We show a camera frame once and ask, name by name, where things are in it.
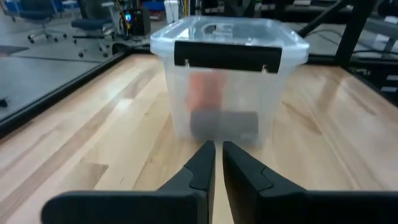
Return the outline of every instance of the white container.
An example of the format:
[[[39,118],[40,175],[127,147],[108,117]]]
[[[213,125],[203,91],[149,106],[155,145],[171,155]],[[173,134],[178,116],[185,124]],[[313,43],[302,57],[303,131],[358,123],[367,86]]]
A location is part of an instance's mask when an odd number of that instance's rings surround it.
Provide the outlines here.
[[[173,23],[178,20],[178,13],[180,9],[178,8],[177,0],[165,0],[164,7],[166,8],[166,18],[167,23]]]
[[[309,44],[269,19],[194,16],[152,34],[164,63],[175,132],[263,143],[286,78]]]

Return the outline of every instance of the box handle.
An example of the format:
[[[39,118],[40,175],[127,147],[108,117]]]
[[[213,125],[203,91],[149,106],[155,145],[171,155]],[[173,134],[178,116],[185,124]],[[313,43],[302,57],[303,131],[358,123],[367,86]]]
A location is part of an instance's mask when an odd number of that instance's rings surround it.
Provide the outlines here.
[[[174,65],[278,73],[282,49],[175,41]]]

